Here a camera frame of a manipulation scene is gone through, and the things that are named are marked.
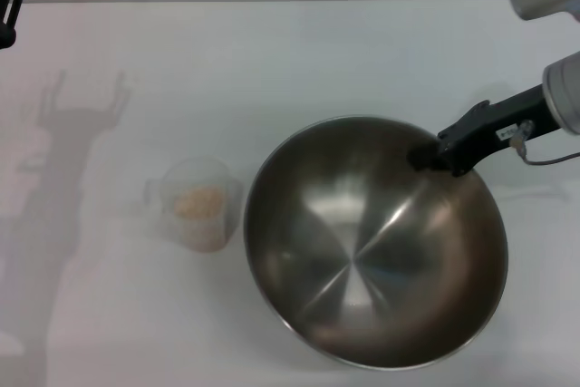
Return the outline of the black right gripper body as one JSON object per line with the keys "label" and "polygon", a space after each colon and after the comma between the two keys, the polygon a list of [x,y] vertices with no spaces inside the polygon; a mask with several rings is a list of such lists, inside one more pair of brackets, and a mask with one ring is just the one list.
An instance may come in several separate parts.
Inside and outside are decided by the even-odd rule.
{"label": "black right gripper body", "polygon": [[509,139],[524,121],[534,124],[532,139],[552,131],[552,113],[540,85],[502,102],[490,103],[485,124],[455,147],[474,167],[486,157],[506,149]]}

